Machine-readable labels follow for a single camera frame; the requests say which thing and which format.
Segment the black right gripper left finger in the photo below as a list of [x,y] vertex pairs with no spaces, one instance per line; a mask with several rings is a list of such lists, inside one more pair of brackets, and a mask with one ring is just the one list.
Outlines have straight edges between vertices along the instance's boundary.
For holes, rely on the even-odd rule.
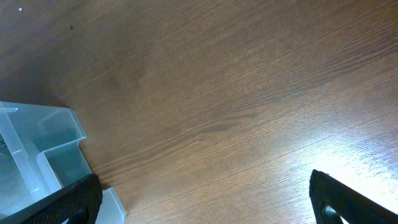
[[1,224],[95,224],[103,199],[99,177],[88,174],[1,220]]

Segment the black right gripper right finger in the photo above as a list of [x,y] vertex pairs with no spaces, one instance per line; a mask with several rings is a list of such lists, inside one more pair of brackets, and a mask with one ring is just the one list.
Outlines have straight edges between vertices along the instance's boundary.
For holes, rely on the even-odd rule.
[[317,223],[397,223],[397,214],[315,169],[309,196]]

